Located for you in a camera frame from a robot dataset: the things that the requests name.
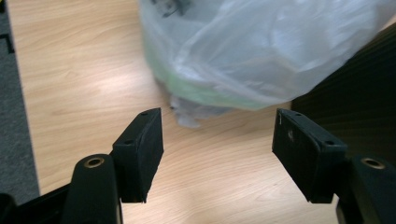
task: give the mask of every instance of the wooden surface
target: wooden surface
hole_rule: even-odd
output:
[[[289,104],[177,125],[144,60],[136,1],[8,4],[41,193],[161,107],[163,160],[148,203],[123,205],[125,223],[336,223],[335,203],[307,203],[271,152],[275,110]]]

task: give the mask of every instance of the black plastic part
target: black plastic part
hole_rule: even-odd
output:
[[[91,155],[77,163],[61,223],[122,223],[116,171],[110,156]]]
[[[14,199],[8,194],[1,193],[0,223],[9,223],[9,224],[17,223],[17,220],[15,220],[16,208],[17,205],[15,204]]]
[[[0,1],[0,13],[4,13],[6,11],[6,0]]]
[[[10,35],[9,34],[0,35],[0,41],[2,41],[3,39],[6,41],[8,54],[15,53],[15,49],[12,46],[12,41],[11,41]]]
[[[336,214],[339,224],[363,224],[361,211],[356,203],[344,203],[342,200],[339,200]]]
[[[123,203],[145,203],[163,156],[161,109],[140,113],[113,144]]]
[[[18,207],[18,223],[53,224],[61,221],[69,185],[65,185]]]
[[[396,169],[376,157],[351,159],[349,185],[363,223],[393,224],[396,221]]]
[[[331,203],[347,146],[306,116],[278,109],[273,152],[311,203]]]
[[[396,23],[291,109],[348,145],[348,157],[373,154],[396,166]]]

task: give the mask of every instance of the clear plastic bag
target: clear plastic bag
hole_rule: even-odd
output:
[[[197,126],[309,92],[374,37],[396,1],[140,0],[140,9],[153,74],[181,123]]]

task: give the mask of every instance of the gray carpet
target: gray carpet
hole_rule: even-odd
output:
[[[39,193],[11,41],[7,11],[0,10],[0,192],[12,195],[21,204]]]

